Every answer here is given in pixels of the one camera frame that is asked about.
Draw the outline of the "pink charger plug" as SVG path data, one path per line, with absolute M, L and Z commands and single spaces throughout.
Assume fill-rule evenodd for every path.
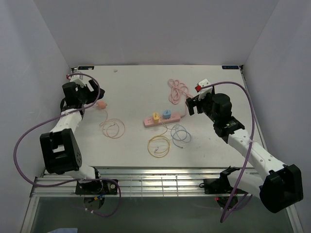
M 98 101 L 96 105 L 99 109 L 105 109 L 107 107 L 107 104 L 104 101 Z

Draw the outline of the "blue charger plug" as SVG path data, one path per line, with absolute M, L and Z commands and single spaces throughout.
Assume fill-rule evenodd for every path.
M 171 118 L 171 111 L 170 110 L 165 110 L 162 114 L 163 119 L 169 119 Z

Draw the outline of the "yellow charger plug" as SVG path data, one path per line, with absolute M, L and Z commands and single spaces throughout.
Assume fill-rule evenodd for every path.
M 159 117 L 159 114 L 154 112 L 153 113 L 153 123 L 154 124 L 158 124 L 159 123 L 159 120 L 160 120 L 160 117 Z

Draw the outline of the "pink power strip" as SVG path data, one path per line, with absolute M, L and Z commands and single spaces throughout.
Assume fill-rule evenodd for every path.
M 144 119 L 143 124 L 144 124 L 144 127 L 148 128 L 148 127 L 161 125 L 162 123 L 170 124 L 170 123 L 179 122 L 180 119 L 181 119 L 181 116 L 176 115 L 176 114 L 175 115 L 173 114 L 169 119 L 163 119 L 162 117 L 160 117 L 158 122 L 155 122 L 153 117 L 147 117 Z

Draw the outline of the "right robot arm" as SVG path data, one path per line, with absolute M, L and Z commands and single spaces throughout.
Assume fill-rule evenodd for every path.
M 204 113 L 213 122 L 215 133 L 237 150 L 259 174 L 243 174 L 229 166 L 218 179 L 204 183 L 208 191 L 230 193 L 235 188 L 259 198 L 272 213 L 277 213 L 303 199 L 301 171 L 296 165 L 286 165 L 254 142 L 244 125 L 233 117 L 230 97 L 216 94 L 214 88 L 186 99 L 189 114 Z

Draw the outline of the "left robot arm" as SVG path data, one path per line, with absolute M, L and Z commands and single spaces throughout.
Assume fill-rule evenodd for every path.
M 62 88 L 65 95 L 60 103 L 62 117 L 50 132 L 42 134 L 39 139 L 46 170 L 51 174 L 88 179 L 86 188 L 92 194 L 98 194 L 103 189 L 103 182 L 96 178 L 95 168 L 83 164 L 74 132 L 84 117 L 85 110 L 81 108 L 103 98 L 104 90 L 93 80 L 69 82 Z

